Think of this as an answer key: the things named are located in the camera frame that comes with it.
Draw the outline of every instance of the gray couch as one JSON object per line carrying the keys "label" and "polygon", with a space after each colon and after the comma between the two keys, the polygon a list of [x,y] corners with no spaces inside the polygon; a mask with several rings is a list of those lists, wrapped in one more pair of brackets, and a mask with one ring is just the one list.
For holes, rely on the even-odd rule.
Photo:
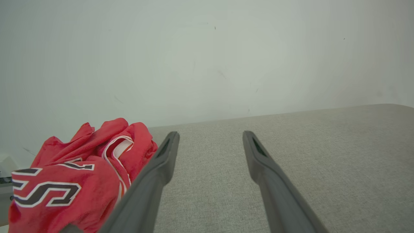
{"label": "gray couch", "polygon": [[414,232],[414,108],[378,104],[151,128],[181,136],[155,232],[269,232],[253,131],[331,232]]}

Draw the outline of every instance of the gray fabric surface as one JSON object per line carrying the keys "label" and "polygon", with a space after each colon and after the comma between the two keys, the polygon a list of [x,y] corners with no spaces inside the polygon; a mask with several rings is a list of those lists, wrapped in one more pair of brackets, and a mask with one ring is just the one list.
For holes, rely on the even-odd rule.
{"label": "gray fabric surface", "polygon": [[151,128],[181,136],[155,232],[269,232],[244,130],[331,233],[414,231],[414,109],[378,104]]}

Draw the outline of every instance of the wall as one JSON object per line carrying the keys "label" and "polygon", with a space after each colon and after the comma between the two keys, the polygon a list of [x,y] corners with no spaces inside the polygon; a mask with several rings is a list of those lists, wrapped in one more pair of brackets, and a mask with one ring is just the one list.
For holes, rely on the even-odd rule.
{"label": "wall", "polygon": [[0,0],[0,152],[50,136],[414,106],[411,0]]}

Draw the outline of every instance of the red cloth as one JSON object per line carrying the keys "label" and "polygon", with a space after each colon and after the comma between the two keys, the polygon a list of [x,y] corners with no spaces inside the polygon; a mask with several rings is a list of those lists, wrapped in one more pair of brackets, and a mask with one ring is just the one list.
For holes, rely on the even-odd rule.
{"label": "red cloth", "polygon": [[31,168],[12,172],[9,232],[97,232],[156,150],[143,123],[123,118],[96,132],[86,123],[69,143],[49,138]]}

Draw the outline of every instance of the gray mattress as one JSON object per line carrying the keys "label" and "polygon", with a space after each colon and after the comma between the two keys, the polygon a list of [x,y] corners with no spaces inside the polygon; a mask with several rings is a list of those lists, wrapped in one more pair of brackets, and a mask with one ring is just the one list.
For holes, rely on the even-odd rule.
{"label": "gray mattress", "polygon": [[181,136],[155,232],[269,232],[244,130],[331,233],[414,231],[414,108],[378,104],[151,128]]}

